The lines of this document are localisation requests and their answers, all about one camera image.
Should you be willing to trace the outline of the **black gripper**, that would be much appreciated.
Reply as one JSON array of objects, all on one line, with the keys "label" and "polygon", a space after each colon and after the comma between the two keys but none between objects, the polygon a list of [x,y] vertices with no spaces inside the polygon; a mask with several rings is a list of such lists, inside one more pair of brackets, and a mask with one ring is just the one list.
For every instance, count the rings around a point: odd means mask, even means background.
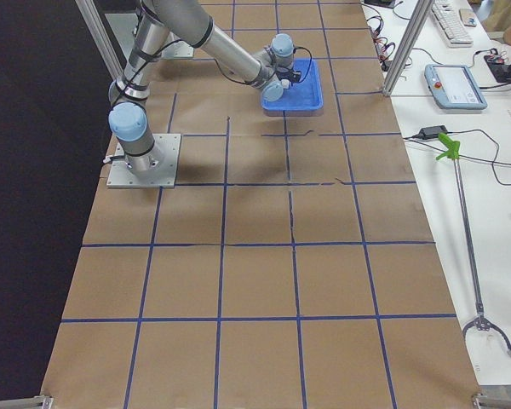
[{"label": "black gripper", "polygon": [[300,84],[303,81],[301,71],[290,69],[286,72],[286,79],[290,84]]}]

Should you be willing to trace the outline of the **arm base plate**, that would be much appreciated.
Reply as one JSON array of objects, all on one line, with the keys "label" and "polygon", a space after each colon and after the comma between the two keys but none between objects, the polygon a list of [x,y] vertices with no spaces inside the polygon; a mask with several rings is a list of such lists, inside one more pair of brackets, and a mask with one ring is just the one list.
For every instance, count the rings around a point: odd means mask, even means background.
[{"label": "arm base plate", "polygon": [[194,48],[184,41],[171,44],[161,52],[160,60],[191,60],[194,56]]},{"label": "arm base plate", "polygon": [[140,157],[124,153],[120,143],[111,162],[106,185],[109,188],[174,188],[181,134],[153,134],[152,150]]}]

